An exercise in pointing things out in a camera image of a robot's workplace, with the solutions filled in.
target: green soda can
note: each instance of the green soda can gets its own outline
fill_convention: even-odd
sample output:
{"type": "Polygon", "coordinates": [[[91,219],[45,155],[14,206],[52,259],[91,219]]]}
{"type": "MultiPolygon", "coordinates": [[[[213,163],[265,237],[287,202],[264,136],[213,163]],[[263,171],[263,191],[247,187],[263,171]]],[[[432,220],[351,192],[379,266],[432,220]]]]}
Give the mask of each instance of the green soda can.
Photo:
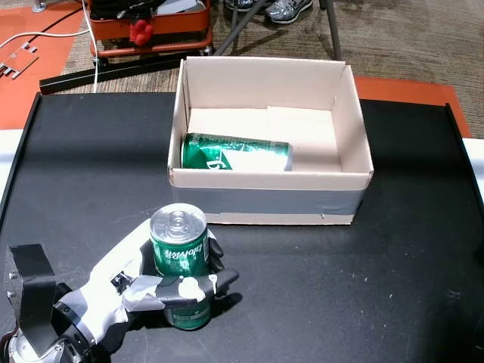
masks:
{"type": "Polygon", "coordinates": [[[248,172],[290,170],[291,146],[287,142],[187,134],[181,146],[181,167],[248,172]]]}
{"type": "MultiPolygon", "coordinates": [[[[202,276],[210,273],[206,218],[195,206],[175,203],[157,210],[150,220],[154,261],[161,276],[202,276]]],[[[164,309],[174,327],[193,330],[211,317],[210,302],[164,309]]]]}

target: gray tape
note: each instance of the gray tape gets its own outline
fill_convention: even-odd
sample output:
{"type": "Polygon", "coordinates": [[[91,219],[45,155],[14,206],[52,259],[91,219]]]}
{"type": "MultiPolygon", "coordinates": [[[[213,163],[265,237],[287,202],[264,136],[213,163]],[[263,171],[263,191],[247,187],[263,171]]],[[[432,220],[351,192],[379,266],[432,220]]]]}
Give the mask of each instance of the gray tape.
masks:
{"type": "Polygon", "coordinates": [[[190,203],[205,213],[355,214],[362,191],[270,191],[260,189],[177,188],[176,202],[190,203]]]}
{"type": "Polygon", "coordinates": [[[141,275],[123,293],[123,306],[129,312],[162,310],[165,304],[156,298],[155,290],[162,278],[141,275]]]}

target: sneaker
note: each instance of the sneaker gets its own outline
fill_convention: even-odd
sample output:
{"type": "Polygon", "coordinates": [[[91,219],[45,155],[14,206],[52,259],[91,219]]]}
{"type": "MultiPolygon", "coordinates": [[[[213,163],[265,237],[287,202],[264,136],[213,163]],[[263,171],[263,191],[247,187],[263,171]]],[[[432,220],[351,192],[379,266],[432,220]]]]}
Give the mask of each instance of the sneaker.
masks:
{"type": "Polygon", "coordinates": [[[234,10],[234,4],[235,2],[237,2],[237,11],[245,13],[252,8],[254,2],[256,1],[257,0],[224,0],[224,3],[227,8],[229,8],[230,10],[234,10]]]}
{"type": "Polygon", "coordinates": [[[274,23],[289,24],[296,21],[301,11],[309,9],[311,5],[312,0],[277,0],[265,9],[265,15],[274,23]]]}

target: open cardboard box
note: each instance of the open cardboard box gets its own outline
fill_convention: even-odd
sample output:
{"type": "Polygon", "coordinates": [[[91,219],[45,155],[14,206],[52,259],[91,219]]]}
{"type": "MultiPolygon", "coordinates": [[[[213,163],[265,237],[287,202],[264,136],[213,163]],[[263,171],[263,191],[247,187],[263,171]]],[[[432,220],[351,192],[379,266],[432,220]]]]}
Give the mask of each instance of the open cardboard box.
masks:
{"type": "Polygon", "coordinates": [[[351,67],[266,57],[180,66],[168,156],[174,200],[211,223],[349,224],[373,174],[351,67]],[[289,172],[181,169],[188,132],[286,141],[289,172]]]}

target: floor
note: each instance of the floor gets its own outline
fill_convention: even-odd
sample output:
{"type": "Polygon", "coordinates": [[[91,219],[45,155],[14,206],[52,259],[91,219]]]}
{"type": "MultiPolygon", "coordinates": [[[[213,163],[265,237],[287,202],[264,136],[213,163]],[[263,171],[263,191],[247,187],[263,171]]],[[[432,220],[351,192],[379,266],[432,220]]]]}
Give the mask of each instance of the floor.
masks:
{"type": "MultiPolygon", "coordinates": [[[[0,8],[31,5],[4,0],[0,8]]],[[[475,138],[484,138],[484,2],[482,0],[336,0],[343,59],[356,76],[413,79],[455,87],[475,138]]],[[[215,46],[228,34],[230,14],[213,8],[215,46]]],[[[330,59],[325,12],[317,6],[288,26],[257,16],[228,54],[330,59]]],[[[64,73],[92,67],[88,35],[79,36],[64,73]]],[[[173,91],[177,70],[103,82],[100,92],[173,91]]],[[[90,92],[85,86],[69,92],[90,92]]]]}

